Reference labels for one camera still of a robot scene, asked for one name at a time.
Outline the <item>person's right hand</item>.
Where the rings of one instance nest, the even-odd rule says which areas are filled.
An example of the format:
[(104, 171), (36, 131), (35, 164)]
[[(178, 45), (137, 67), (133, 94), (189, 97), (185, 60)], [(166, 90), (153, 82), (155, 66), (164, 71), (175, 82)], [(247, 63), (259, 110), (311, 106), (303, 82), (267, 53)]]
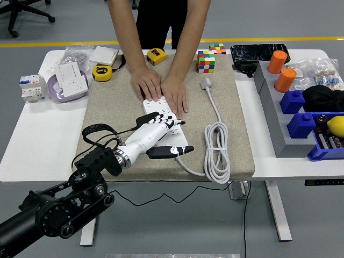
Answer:
[(161, 76), (147, 67), (138, 68), (132, 72), (132, 87), (139, 99), (143, 102), (158, 101), (162, 97)]

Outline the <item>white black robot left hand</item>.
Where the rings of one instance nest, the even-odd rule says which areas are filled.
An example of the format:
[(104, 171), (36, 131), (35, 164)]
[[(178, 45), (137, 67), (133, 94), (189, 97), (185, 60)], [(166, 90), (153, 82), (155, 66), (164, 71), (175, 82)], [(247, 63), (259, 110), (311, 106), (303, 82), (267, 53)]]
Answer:
[(131, 167), (140, 154), (147, 154), (150, 159), (172, 159), (194, 150), (193, 146), (161, 146), (156, 144), (167, 132), (184, 121), (171, 116), (158, 114), (142, 124), (126, 141), (124, 146), (114, 150), (114, 154), (123, 168)]

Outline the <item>person's left hand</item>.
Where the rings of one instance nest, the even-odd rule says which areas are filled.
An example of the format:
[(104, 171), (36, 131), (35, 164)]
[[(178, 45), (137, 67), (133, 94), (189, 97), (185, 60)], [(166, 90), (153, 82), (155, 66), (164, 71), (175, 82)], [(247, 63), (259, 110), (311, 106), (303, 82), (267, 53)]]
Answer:
[(161, 83), (161, 89), (171, 111), (178, 119), (182, 119), (183, 113), (188, 112), (187, 93), (183, 80), (168, 75)]

